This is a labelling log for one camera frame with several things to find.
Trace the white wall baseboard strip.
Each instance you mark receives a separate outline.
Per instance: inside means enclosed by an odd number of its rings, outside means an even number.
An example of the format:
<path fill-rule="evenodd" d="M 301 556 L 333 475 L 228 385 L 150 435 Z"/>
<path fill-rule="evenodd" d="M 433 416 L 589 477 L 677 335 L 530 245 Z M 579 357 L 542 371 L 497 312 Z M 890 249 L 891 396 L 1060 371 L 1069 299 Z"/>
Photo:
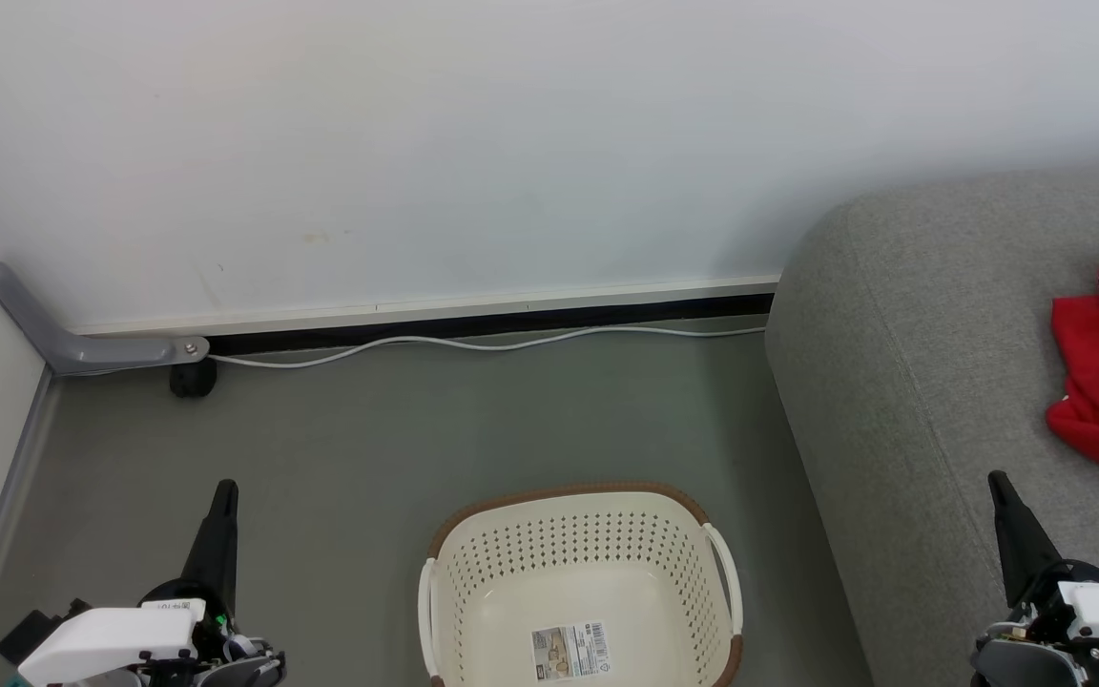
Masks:
<path fill-rule="evenodd" d="M 589 290 L 506 293 L 423 302 L 388 302 L 362 307 L 271 310 L 252 314 L 206 315 L 157 321 L 71 326 L 74 334 L 92 337 L 230 336 L 333 326 L 366 326 L 437 321 L 479 315 L 510 315 L 592 307 L 660 304 L 702 299 L 773 293 L 780 273 L 719 280 L 622 285 Z"/>

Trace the grey fabric sofa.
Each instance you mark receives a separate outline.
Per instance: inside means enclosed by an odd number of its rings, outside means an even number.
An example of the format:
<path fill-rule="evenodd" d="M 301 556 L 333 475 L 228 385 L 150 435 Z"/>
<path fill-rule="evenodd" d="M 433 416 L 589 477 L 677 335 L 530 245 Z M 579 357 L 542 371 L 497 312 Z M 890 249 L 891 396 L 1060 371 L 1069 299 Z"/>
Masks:
<path fill-rule="evenodd" d="M 991 470 L 1099 566 L 1099 465 L 1044 422 L 1051 302 L 1098 264 L 1099 166 L 863 195 L 788 261 L 768 361 L 874 687 L 968 687 L 1007 613 Z"/>

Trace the cream perforated laundry basket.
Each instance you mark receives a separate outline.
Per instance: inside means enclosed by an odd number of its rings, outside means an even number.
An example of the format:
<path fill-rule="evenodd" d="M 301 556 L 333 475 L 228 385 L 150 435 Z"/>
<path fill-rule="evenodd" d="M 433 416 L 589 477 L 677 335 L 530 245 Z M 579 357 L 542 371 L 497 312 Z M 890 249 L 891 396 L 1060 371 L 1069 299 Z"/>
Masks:
<path fill-rule="evenodd" d="M 736 561 L 662 483 L 497 497 L 440 527 L 420 573 L 430 687 L 734 687 L 744 653 Z M 609 676 L 536 682 L 532 631 L 606 623 Z"/>

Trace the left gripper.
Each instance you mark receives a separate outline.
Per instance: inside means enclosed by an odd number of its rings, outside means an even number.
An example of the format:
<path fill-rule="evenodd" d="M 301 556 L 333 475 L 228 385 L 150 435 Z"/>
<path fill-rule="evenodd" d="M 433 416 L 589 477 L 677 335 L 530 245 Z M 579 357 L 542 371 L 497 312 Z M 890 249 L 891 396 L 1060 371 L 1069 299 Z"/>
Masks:
<path fill-rule="evenodd" d="M 26 687 L 280 687 L 287 657 L 242 634 L 233 613 L 238 484 L 219 480 L 180 578 L 135 606 L 75 599 L 65 614 L 30 612 L 0 640 Z"/>

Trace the paper barcode label sticker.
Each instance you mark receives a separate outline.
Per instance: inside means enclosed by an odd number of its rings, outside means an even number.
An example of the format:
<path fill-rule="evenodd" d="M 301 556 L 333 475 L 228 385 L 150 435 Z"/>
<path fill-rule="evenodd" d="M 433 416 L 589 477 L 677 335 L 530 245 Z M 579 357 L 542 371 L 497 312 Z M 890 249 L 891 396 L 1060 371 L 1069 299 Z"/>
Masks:
<path fill-rule="evenodd" d="M 535 630 L 530 645 L 536 682 L 577 682 L 613 673 L 602 621 Z"/>

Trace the black caster wheel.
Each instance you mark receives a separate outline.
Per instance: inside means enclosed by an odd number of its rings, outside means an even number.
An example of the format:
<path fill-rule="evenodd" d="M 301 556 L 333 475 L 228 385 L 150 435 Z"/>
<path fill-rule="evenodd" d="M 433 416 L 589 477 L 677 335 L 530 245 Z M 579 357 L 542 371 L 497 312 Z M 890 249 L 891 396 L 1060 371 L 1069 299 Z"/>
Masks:
<path fill-rule="evenodd" d="M 218 362 L 202 358 L 196 364 L 178 364 L 169 368 L 167 383 L 170 391 L 180 399 L 206 397 L 214 390 L 218 381 Z"/>

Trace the grey angled metal bracket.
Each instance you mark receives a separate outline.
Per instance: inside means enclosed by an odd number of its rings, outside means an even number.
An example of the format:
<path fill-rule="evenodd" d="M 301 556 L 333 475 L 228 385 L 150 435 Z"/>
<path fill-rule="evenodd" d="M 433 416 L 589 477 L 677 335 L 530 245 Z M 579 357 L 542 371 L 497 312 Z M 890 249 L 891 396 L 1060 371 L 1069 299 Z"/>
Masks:
<path fill-rule="evenodd" d="M 206 337 L 89 337 L 58 324 L 25 282 L 0 261 L 0 304 L 57 377 L 167 368 L 210 358 Z"/>

